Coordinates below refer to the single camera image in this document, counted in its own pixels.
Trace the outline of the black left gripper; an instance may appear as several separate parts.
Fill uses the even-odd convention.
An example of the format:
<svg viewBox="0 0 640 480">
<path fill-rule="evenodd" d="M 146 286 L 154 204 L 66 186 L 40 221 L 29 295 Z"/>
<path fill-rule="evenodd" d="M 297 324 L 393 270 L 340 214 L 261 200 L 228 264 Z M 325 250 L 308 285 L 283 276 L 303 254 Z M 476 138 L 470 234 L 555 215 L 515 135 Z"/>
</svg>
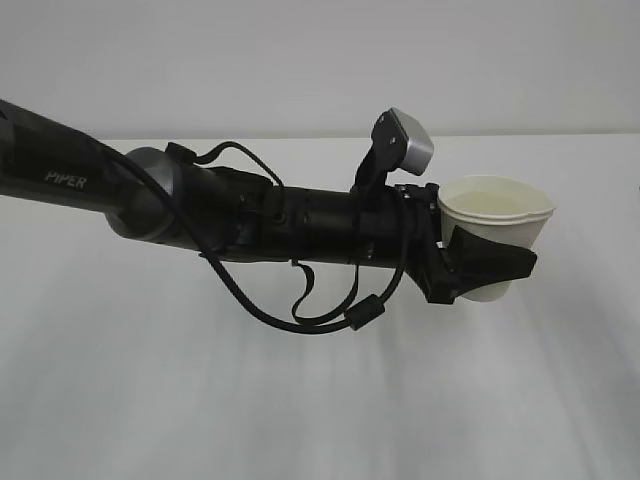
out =
<svg viewBox="0 0 640 480">
<path fill-rule="evenodd" d="M 495 242 L 460 226 L 449 242 L 442 240 L 440 185 L 396 185 L 403 214 L 401 254 L 394 271 L 394 289 L 406 273 L 428 303 L 451 305 L 456 297 L 498 300 L 511 283 L 528 278 L 537 255 L 528 248 Z"/>
</svg>

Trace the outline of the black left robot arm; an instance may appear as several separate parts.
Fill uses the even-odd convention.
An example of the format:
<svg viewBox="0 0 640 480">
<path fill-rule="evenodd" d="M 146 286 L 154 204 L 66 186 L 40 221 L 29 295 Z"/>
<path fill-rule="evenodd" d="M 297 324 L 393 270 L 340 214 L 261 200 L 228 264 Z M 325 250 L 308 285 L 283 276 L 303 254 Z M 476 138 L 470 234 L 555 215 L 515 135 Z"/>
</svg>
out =
<svg viewBox="0 0 640 480">
<path fill-rule="evenodd" d="M 91 136 L 9 102 L 1 105 L 1 192 L 97 211 L 118 235 L 198 251 L 232 294 L 244 293 L 229 262 L 288 261 L 390 268 L 410 277 L 427 301 L 450 304 L 478 287 L 530 276 L 527 247 L 488 240 L 465 227 L 445 236 L 439 188 L 390 186 L 397 169 L 422 172 L 425 132 L 385 111 L 347 192 L 289 187 L 259 173 L 217 164 L 169 143 L 122 154 Z"/>
</svg>

